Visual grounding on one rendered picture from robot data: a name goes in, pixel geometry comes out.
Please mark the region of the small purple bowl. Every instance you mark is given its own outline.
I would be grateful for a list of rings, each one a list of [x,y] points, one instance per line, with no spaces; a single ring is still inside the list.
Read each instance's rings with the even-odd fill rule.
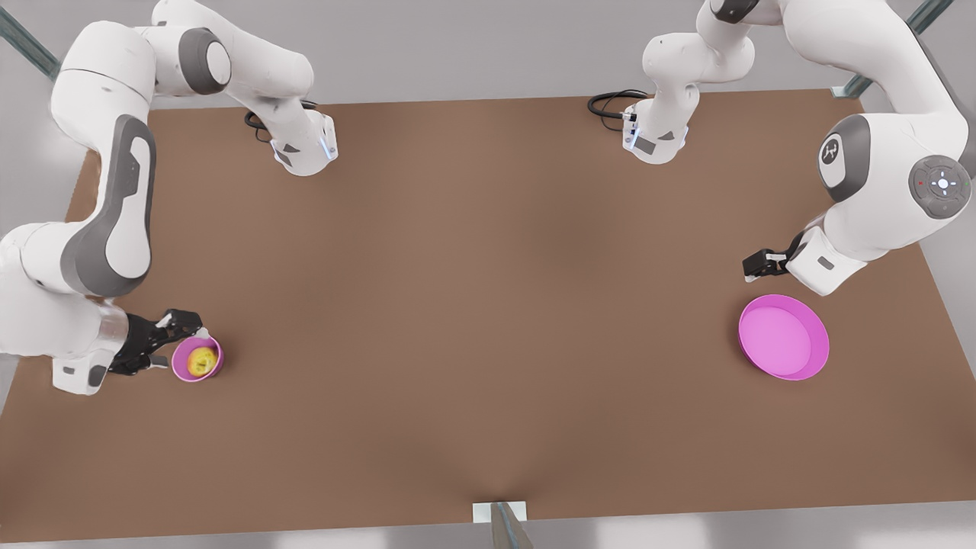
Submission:
[[[210,373],[210,375],[203,378],[191,377],[191,375],[189,375],[188,372],[186,371],[186,358],[188,358],[189,352],[191,352],[193,348],[198,348],[198,347],[213,348],[217,353],[216,368]],[[180,378],[181,380],[184,380],[185,382],[188,383],[195,383],[217,375],[217,372],[219,372],[223,366],[223,359],[224,357],[223,357],[222,346],[220,346],[219,342],[216,339],[210,337],[209,340],[204,340],[204,339],[196,339],[195,337],[189,337],[188,339],[181,341],[181,343],[178,344],[178,347],[175,348],[173,352],[171,368],[172,371],[175,373],[175,375],[177,375],[178,378]]]

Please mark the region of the pink round plate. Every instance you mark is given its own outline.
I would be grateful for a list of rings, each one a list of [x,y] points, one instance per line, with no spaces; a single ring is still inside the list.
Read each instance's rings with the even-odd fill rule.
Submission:
[[[830,355],[830,337],[820,317],[798,299],[767,294],[750,301],[737,327],[749,362],[783,380],[806,380],[820,373]]]

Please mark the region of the silver frame post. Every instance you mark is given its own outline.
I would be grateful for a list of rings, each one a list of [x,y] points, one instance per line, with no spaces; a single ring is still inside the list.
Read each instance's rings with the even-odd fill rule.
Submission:
[[[473,522],[490,525],[493,549],[534,549],[524,528],[527,518],[525,501],[473,504]]]
[[[51,82],[56,81],[60,60],[2,6],[0,6],[0,38],[9,43]]]
[[[889,14],[881,1],[846,5],[839,14],[852,15],[852,21],[841,22],[836,43],[825,45],[822,53],[830,65],[856,75],[830,89],[833,97],[860,98],[869,85],[876,85],[896,103],[920,103],[920,91],[910,90],[912,79],[933,78],[936,72],[920,42],[920,32],[955,1],[920,0],[905,21],[898,14]]]

